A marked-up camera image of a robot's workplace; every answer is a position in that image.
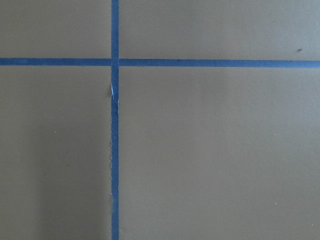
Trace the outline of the brown paper table cover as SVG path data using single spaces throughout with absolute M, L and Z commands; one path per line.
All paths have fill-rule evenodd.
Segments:
M 317 0 L 122 0 L 123 59 L 315 61 Z M 111 238 L 111 68 L 0 69 L 0 237 Z M 320 71 L 121 66 L 122 240 L 317 240 Z

